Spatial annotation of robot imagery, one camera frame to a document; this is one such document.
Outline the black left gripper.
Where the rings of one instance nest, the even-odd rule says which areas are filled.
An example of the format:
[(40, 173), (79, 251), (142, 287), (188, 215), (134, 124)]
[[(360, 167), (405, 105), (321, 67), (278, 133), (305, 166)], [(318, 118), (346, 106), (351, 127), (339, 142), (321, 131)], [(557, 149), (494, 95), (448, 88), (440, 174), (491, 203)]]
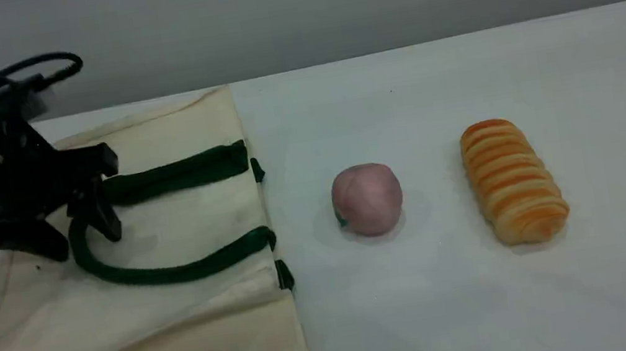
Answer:
[(7, 80), (0, 87), (0, 251), (55, 262), (68, 260), (67, 238), (46, 220), (67, 203), (72, 230), (92, 227), (106, 240), (122, 240), (122, 222), (105, 196), (103, 178), (117, 175), (118, 157), (104, 143), (61, 151), (22, 115), (40, 76)]

